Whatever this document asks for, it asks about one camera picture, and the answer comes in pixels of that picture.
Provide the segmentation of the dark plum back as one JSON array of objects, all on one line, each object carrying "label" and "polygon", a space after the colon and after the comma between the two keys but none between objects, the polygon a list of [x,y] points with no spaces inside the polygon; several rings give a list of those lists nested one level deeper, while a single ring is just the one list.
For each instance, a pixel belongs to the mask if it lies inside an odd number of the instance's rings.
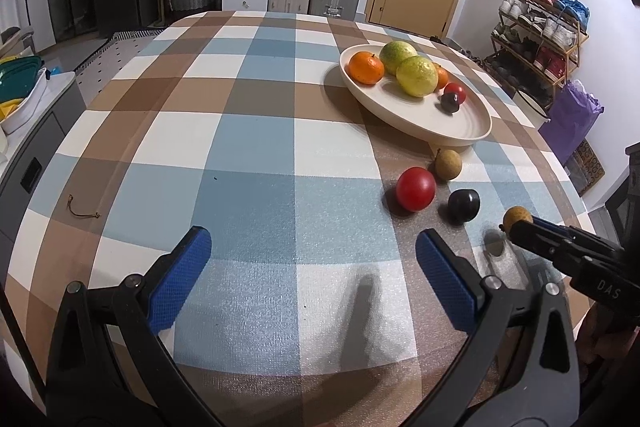
[{"label": "dark plum back", "polygon": [[447,114],[454,114],[460,109],[460,96],[458,92],[444,93],[439,100],[440,107]]}]

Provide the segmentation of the orange tangerine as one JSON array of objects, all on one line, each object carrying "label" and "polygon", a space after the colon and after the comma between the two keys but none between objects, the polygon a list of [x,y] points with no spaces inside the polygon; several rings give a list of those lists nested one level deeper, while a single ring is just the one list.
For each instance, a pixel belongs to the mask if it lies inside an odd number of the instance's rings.
[{"label": "orange tangerine", "polygon": [[385,66],[382,61],[371,52],[359,51],[348,61],[345,68],[352,80],[374,86],[385,75]]}]

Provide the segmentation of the dotted floor rug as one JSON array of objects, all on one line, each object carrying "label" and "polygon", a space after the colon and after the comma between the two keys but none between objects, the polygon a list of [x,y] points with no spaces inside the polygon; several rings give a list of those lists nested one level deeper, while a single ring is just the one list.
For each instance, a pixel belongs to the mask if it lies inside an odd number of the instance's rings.
[{"label": "dotted floor rug", "polygon": [[89,104],[111,79],[162,31],[145,29],[115,32],[87,60],[75,68],[82,97]]}]

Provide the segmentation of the checkered tablecloth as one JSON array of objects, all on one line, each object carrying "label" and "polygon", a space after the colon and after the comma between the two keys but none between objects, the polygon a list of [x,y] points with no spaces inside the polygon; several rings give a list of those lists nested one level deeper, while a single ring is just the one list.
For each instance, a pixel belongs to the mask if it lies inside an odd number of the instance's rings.
[{"label": "checkered tablecloth", "polygon": [[192,225],[213,254],[163,342],[231,426],[396,426],[464,343],[416,263],[434,228],[482,273],[525,281],[498,225],[523,206],[589,229],[529,119],[456,51],[416,47],[487,104],[492,131],[453,188],[480,194],[461,228],[436,202],[405,215],[400,174],[434,147],[367,112],[338,59],[396,32],[311,15],[208,12],[122,65],[54,153],[17,233],[6,292],[45,369],[68,283],[143,273]]}]

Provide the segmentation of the orange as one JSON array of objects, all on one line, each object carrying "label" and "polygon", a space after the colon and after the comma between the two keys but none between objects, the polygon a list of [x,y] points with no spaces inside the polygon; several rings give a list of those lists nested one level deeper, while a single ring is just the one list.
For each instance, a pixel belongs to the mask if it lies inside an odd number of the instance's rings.
[{"label": "orange", "polygon": [[449,74],[442,66],[439,64],[435,65],[437,72],[437,90],[444,90],[449,83]]}]

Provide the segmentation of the red tomato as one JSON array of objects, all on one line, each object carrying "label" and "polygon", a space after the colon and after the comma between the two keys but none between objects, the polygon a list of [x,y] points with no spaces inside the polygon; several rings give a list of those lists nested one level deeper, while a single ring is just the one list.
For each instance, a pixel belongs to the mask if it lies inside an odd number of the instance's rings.
[{"label": "red tomato", "polygon": [[436,193],[434,176],[425,168],[411,167],[401,173],[395,188],[399,204],[410,212],[418,212],[433,202]]},{"label": "red tomato", "polygon": [[457,95],[458,103],[463,104],[466,100],[466,91],[460,83],[450,82],[444,89],[445,94],[453,93]]}]

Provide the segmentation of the red tomato front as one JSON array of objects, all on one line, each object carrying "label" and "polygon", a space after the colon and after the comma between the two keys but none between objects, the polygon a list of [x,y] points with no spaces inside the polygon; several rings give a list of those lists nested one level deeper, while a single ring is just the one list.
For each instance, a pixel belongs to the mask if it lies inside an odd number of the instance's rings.
[{"label": "red tomato front", "polygon": [[466,91],[460,83],[450,82],[444,89],[445,94],[453,93],[457,95],[458,103],[463,104],[466,100]]}]

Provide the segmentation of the red tomato back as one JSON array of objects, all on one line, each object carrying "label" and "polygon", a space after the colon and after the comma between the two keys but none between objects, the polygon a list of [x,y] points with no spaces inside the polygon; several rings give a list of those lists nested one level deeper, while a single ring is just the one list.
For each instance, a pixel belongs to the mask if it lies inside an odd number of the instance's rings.
[{"label": "red tomato back", "polygon": [[434,176],[425,168],[411,167],[401,173],[395,188],[399,204],[410,212],[418,212],[433,202],[436,193]]}]

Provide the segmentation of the dark plum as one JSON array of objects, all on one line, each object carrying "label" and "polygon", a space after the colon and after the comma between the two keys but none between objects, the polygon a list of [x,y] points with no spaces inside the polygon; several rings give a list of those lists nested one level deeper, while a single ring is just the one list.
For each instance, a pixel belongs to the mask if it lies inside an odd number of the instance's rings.
[{"label": "dark plum", "polygon": [[460,188],[449,195],[447,202],[449,219],[462,225],[476,218],[480,212],[480,194],[472,188]]},{"label": "dark plum", "polygon": [[439,100],[440,107],[447,114],[454,114],[460,109],[460,96],[458,92],[444,93]]}]

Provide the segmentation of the grey side cabinet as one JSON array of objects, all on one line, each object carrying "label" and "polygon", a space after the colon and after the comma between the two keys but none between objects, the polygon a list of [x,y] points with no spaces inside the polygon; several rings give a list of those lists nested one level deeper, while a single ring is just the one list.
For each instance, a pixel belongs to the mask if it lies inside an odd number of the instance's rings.
[{"label": "grey side cabinet", "polygon": [[32,118],[9,135],[8,160],[1,165],[2,255],[11,254],[44,169],[85,108],[75,74],[53,75]]}]

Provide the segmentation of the green guava fruit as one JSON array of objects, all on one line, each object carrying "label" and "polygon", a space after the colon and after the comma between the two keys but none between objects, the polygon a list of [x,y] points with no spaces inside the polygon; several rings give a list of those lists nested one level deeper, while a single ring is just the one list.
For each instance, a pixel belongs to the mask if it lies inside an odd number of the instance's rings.
[{"label": "green guava fruit", "polygon": [[403,61],[397,67],[395,76],[402,90],[415,98],[424,98],[437,87],[435,64],[421,55]]}]

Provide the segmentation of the purple bag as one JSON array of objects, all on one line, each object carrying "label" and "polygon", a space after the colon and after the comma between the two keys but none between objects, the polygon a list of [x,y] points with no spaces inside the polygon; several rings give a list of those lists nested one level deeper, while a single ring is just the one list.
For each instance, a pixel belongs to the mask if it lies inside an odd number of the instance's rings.
[{"label": "purple bag", "polygon": [[561,165],[570,159],[603,112],[604,106],[579,79],[570,80],[556,95],[539,133]]}]

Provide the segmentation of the yellow guava fruit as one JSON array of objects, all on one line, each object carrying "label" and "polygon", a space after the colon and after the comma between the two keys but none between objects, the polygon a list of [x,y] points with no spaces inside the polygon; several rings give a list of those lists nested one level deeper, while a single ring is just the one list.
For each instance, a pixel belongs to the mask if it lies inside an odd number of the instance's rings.
[{"label": "yellow guava fruit", "polygon": [[417,56],[416,48],[405,41],[395,40],[386,43],[378,56],[385,67],[388,75],[395,76],[397,67],[407,58]]}]

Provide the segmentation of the brown longan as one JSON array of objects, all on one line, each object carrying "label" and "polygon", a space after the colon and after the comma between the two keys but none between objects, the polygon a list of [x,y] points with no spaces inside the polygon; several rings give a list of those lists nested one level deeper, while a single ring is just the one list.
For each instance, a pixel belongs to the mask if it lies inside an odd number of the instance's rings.
[{"label": "brown longan", "polygon": [[442,181],[451,181],[461,173],[462,159],[455,150],[441,148],[435,157],[434,170]]},{"label": "brown longan", "polygon": [[513,206],[506,210],[506,213],[503,215],[501,228],[506,234],[509,234],[513,225],[521,221],[528,223],[534,222],[532,214],[525,207]]}]

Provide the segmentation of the cream round plate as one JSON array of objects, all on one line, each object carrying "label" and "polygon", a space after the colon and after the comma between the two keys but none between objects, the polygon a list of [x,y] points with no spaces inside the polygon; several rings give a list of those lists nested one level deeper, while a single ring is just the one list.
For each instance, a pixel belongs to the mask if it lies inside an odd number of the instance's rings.
[{"label": "cream round plate", "polygon": [[446,113],[440,95],[424,98],[408,95],[394,76],[385,74],[374,86],[352,80],[347,64],[358,52],[378,54],[380,44],[357,44],[340,55],[341,74],[346,88],[374,116],[413,138],[439,145],[468,146],[488,138],[492,119],[487,103],[471,88],[465,87],[466,100],[456,113]]}]

